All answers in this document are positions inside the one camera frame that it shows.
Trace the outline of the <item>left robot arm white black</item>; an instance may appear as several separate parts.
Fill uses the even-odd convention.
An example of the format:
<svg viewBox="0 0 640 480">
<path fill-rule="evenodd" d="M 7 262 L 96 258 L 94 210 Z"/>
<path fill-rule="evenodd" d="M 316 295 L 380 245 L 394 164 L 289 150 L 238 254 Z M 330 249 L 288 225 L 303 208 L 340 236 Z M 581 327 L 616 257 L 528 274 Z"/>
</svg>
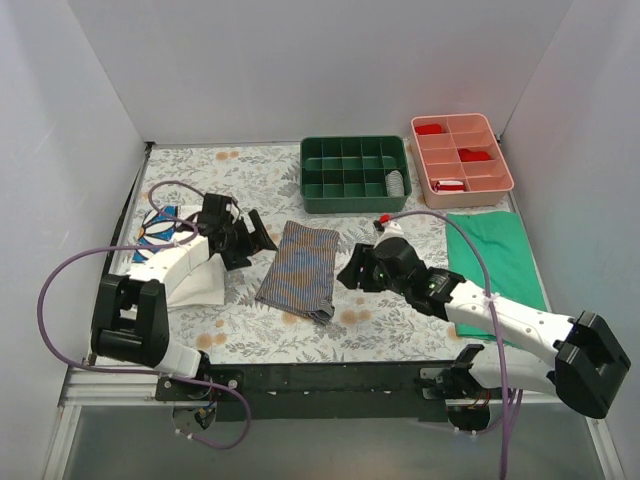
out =
<svg viewBox="0 0 640 480">
<path fill-rule="evenodd" d="M 91 325 L 92 352 L 178 377 L 193 400 L 213 386 L 200 367 L 202 354 L 175 341 L 169 329 L 167 299 L 196 268 L 218 255 L 226 271 L 249 267 L 262 250 L 275 251 L 257 210 L 248 212 L 249 229 L 230 196 L 206 194 L 195 222 L 180 227 L 169 241 L 153 245 L 152 256 L 124 275 L 100 282 Z"/>
</svg>

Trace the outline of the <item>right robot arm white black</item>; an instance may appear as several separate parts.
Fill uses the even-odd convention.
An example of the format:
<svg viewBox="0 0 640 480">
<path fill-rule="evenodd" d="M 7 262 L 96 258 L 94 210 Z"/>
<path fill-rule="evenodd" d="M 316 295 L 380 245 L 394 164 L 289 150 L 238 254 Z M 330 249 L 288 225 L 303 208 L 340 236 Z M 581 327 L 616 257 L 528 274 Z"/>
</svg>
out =
<svg viewBox="0 0 640 480">
<path fill-rule="evenodd" d="M 484 289 L 460 274 L 428 266 L 397 222 L 375 224 L 375 244 L 355 245 L 337 279 L 350 290 L 391 291 L 417 312 L 485 332 L 498 329 L 503 348 L 469 344 L 444 370 L 427 374 L 423 389 L 471 398 L 507 387 L 554 395 L 574 411 L 603 419 L 631 362 L 607 322 L 544 312 Z"/>
</svg>

